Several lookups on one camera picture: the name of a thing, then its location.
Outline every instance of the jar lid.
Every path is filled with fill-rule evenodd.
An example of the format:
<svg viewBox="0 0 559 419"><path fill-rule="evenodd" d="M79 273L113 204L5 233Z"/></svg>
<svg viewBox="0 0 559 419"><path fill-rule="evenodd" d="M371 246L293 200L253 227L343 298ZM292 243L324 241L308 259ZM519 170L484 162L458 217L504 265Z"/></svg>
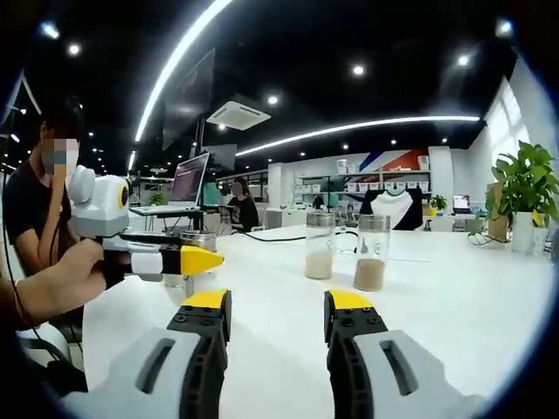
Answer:
<svg viewBox="0 0 559 419"><path fill-rule="evenodd" d="M361 214L359 216L359 230L390 231L390 216Z"/></svg>
<svg viewBox="0 0 559 419"><path fill-rule="evenodd" d="M333 212L307 213L307 225L311 227L335 227L335 214Z"/></svg>

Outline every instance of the desk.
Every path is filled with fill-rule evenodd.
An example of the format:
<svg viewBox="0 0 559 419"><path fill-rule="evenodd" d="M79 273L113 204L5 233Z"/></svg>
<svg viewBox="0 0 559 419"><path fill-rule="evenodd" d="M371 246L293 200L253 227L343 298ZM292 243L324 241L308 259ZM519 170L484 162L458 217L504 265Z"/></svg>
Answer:
<svg viewBox="0 0 559 419"><path fill-rule="evenodd" d="M304 236L305 227L253 234ZM338 242L350 250L355 237L338 236ZM355 261L345 251L336 256L330 280L314 281L303 275L302 246L304 240L264 244L242 235L220 237L224 264L213 278L194 285L195 291L232 290L229 367L220 401L224 419L334 415L323 293L352 289ZM463 233L393 231L385 286L364 295L388 328L404 330L439 357L454 387L490 397L531 350L555 289L545 258L487 246L472 246ZM171 292L128 277L86 305L84 366L90 388L142 333L169 323L180 302Z"/></svg>

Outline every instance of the glass jar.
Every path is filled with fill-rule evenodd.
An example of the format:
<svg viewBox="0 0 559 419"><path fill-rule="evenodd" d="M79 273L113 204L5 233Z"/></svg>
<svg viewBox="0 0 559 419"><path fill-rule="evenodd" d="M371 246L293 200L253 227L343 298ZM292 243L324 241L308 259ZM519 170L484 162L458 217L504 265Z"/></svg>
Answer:
<svg viewBox="0 0 559 419"><path fill-rule="evenodd" d="M307 254L305 275L312 279L332 277L335 254L335 214L307 214Z"/></svg>
<svg viewBox="0 0 559 419"><path fill-rule="evenodd" d="M359 217L355 288L378 291L383 287L389 241L390 216L372 214Z"/></svg>

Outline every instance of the person's arm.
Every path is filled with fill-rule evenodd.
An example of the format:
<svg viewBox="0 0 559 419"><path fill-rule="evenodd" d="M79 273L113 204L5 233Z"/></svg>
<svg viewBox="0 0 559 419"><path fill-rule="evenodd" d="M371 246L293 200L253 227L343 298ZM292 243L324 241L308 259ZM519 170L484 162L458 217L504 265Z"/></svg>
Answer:
<svg viewBox="0 0 559 419"><path fill-rule="evenodd" d="M49 211L46 216L45 227L38 242L38 260L44 268L56 264L59 261L59 234L55 230L62 215L62 199L64 197L64 180L66 178L66 167L62 164L55 165L57 171L51 179L52 196Z"/></svg>
<svg viewBox="0 0 559 419"><path fill-rule="evenodd" d="M101 259L100 244L92 240L76 244L56 265L17 282L23 308L12 284L0 279L2 320L16 329L25 329L83 306L105 290L105 278L94 269Z"/></svg>
<svg viewBox="0 0 559 419"><path fill-rule="evenodd" d="M251 198L246 198L244 204L241 205L239 221L243 224L243 230L250 232L252 227L259 225L259 212L256 210L256 204Z"/></svg>

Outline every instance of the green leaves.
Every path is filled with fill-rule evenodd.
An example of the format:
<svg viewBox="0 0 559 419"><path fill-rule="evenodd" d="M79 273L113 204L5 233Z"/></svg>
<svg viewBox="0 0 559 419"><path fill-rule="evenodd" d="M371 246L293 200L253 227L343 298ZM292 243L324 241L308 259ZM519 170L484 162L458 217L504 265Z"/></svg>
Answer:
<svg viewBox="0 0 559 419"><path fill-rule="evenodd" d="M555 195L559 193L559 181L553 174L553 158L540 145L532 146L519 141L517 156L503 154L491 168L493 176L502 185L502 197L496 202L492 189L486 194L489 211L509 218L519 211L537 210L557 217Z"/></svg>

